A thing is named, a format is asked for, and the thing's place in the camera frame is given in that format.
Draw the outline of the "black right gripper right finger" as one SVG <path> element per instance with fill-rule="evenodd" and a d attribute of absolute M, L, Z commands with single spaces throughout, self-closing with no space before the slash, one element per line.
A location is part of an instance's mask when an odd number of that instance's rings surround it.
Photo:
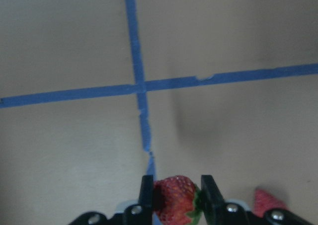
<path fill-rule="evenodd" d="M 227 202 L 212 175 L 201 176 L 203 212 L 208 225 L 310 225 L 285 209 L 273 208 L 258 217 L 237 202 Z"/>

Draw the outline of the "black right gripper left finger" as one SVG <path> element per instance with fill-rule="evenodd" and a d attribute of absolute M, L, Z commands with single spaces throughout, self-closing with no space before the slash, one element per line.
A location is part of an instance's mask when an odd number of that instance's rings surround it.
<path fill-rule="evenodd" d="M 127 206 L 111 218 L 100 212 L 86 212 L 70 222 L 71 225 L 151 225 L 153 223 L 154 177 L 144 175 L 137 203 Z"/>

